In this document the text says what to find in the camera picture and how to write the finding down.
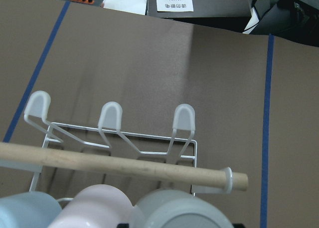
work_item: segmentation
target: wooden dowel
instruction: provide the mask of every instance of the wooden dowel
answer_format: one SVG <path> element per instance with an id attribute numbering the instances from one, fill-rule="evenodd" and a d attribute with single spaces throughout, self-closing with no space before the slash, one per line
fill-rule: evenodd
<path id="1" fill-rule="evenodd" d="M 182 182 L 216 188 L 224 188 L 226 184 L 225 173 L 218 170 L 11 143 L 0 143 L 0 159 L 80 171 L 141 177 L 156 181 Z M 233 172 L 233 189 L 245 191 L 247 187 L 247 175 Z"/>

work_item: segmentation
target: mug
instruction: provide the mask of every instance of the mug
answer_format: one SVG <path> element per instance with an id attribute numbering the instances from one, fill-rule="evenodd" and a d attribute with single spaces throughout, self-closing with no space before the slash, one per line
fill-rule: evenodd
<path id="1" fill-rule="evenodd" d="M 47 228 L 62 208 L 52 196 L 27 192 L 0 199 L 1 228 Z"/>
<path id="2" fill-rule="evenodd" d="M 157 190 L 140 199 L 131 228 L 233 228 L 213 205 L 186 192 Z"/>
<path id="3" fill-rule="evenodd" d="M 94 185 L 77 194 L 48 228 L 116 228 L 128 221 L 132 209 L 119 189 Z"/>

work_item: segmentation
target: light blue mug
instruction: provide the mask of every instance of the light blue mug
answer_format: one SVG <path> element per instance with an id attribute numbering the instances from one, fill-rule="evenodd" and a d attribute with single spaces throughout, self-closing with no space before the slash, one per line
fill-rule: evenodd
<path id="1" fill-rule="evenodd" d="M 0 198 L 0 228 L 47 228 L 61 210 L 56 199 L 43 192 Z"/>
<path id="2" fill-rule="evenodd" d="M 186 192 L 161 189 L 134 207 L 131 228 L 234 228 L 213 205 Z"/>

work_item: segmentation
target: blue tape line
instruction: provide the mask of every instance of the blue tape line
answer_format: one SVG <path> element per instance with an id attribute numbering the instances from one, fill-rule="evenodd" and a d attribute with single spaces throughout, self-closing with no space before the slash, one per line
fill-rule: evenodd
<path id="1" fill-rule="evenodd" d="M 56 34 L 57 34 L 57 32 L 58 32 L 58 30 L 60 28 L 60 25 L 61 25 L 61 23 L 62 23 L 62 21 L 64 19 L 64 16 L 65 16 L 65 14 L 66 14 L 66 12 L 67 12 L 67 10 L 69 8 L 69 5 L 70 5 L 70 2 L 66 1 L 64 6 L 63 6 L 63 8 L 62 8 L 62 10 L 61 10 L 61 13 L 60 13 L 57 21 L 55 22 L 55 25 L 54 25 L 54 27 L 52 29 L 52 32 L 50 34 L 50 37 L 49 37 L 48 41 L 46 42 L 46 45 L 45 45 L 44 50 L 42 52 L 42 55 L 41 55 L 41 57 L 40 57 L 40 59 L 38 61 L 38 64 L 36 65 L 36 67 L 35 67 L 35 69 L 33 71 L 33 74 L 32 74 L 32 76 L 31 76 L 31 78 L 29 80 L 29 83 L 28 83 L 25 91 L 24 91 L 24 94 L 23 94 L 23 96 L 22 96 L 22 98 L 20 100 L 20 103 L 19 103 L 19 105 L 18 105 L 18 107 L 17 107 L 17 109 L 15 111 L 15 114 L 14 114 L 12 120 L 11 120 L 11 123 L 10 123 L 10 125 L 8 127 L 8 130 L 6 131 L 6 134 L 4 136 L 3 142 L 9 142 L 11 140 L 11 137 L 13 135 L 15 127 L 16 127 L 16 125 L 18 123 L 18 120 L 19 120 L 19 118 L 20 118 L 20 116 L 21 116 L 21 114 L 23 112 L 23 109 L 24 109 L 24 107 L 26 105 L 26 102 L 27 102 L 27 100 L 28 100 L 28 98 L 29 98 L 29 96 L 31 94 L 31 91 L 32 91 L 32 89 L 34 87 L 34 84 L 35 84 L 35 82 L 36 82 L 36 80 L 37 80 L 37 78 L 39 76 L 39 73 L 40 73 L 40 71 L 42 69 L 42 66 L 43 66 L 43 64 L 45 62 L 45 59 L 46 59 L 46 57 L 47 57 L 47 55 L 48 55 L 48 53 L 49 53 L 49 51 L 51 49 L 51 46 L 52 46 L 53 41 L 55 39 L 55 36 L 56 36 Z"/>
<path id="2" fill-rule="evenodd" d="M 271 91 L 271 77 L 272 77 L 272 68 L 273 68 L 274 40 L 275 40 L 275 37 L 270 34 L 268 37 L 265 100 L 264 100 L 263 147 L 262 147 L 262 168 L 261 168 L 260 228 L 267 228 L 269 112 L 270 112 L 270 91 Z"/>

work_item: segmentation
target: drying rack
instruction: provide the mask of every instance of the drying rack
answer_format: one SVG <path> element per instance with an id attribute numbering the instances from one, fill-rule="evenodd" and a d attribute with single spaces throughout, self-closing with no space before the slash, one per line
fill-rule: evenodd
<path id="1" fill-rule="evenodd" d="M 164 158 L 168 157 L 171 154 L 174 142 L 183 142 L 184 146 L 181 149 L 178 157 L 176 158 L 176 162 L 178 161 L 178 159 L 190 159 L 193 161 L 193 166 L 197 167 L 197 142 L 192 139 L 195 134 L 195 111 L 188 104 L 180 104 L 176 107 L 175 113 L 174 113 L 174 119 L 173 119 L 173 126 L 172 126 L 172 136 L 165 137 L 165 136 L 158 136 L 158 135 L 149 135 L 149 134 L 140 134 L 140 133 L 121 131 L 123 110 L 120 104 L 117 102 L 108 102 L 102 107 L 97 128 L 48 121 L 47 113 L 48 113 L 50 102 L 51 102 L 51 98 L 48 93 L 44 91 L 36 91 L 32 93 L 32 95 L 30 96 L 24 111 L 24 120 L 28 124 L 30 124 L 31 126 L 33 126 L 34 128 L 40 130 L 41 132 L 45 134 L 45 138 L 42 144 L 43 148 L 48 149 L 49 143 L 51 142 L 58 143 L 58 144 L 63 143 L 63 140 L 60 137 L 58 137 L 56 133 L 54 133 L 54 130 L 66 135 L 69 138 L 76 140 L 77 142 L 81 144 L 92 146 L 92 147 L 99 147 L 106 150 L 113 149 L 106 134 L 117 134 L 132 149 L 134 149 L 140 155 L 161 156 Z M 42 123 L 47 126 L 47 129 L 44 129 L 42 126 L 32 121 L 30 117 L 40 118 Z M 67 131 L 66 129 L 97 132 L 102 137 L 104 144 L 84 141 L 81 138 L 75 136 L 73 133 Z M 177 138 L 176 137 L 177 130 L 189 131 L 188 138 Z M 128 137 L 164 140 L 164 141 L 169 141 L 169 145 L 168 145 L 167 151 L 165 152 L 143 151 L 143 150 L 140 150 Z M 184 155 L 184 152 L 189 145 L 193 146 L 192 156 Z M 0 160 L 0 165 L 4 167 L 10 167 L 10 168 L 16 168 L 16 169 L 34 172 L 29 190 L 30 191 L 35 190 L 40 173 L 42 171 L 42 165 L 32 165 L 29 163 L 21 163 L 21 162 L 17 163 L 17 162 L 10 162 L 6 160 Z M 225 176 L 226 176 L 226 184 L 223 188 L 192 185 L 191 192 L 194 195 L 196 193 L 214 193 L 214 194 L 231 193 L 233 189 L 232 170 L 228 167 L 228 168 L 222 169 L 222 171 L 225 173 Z"/>

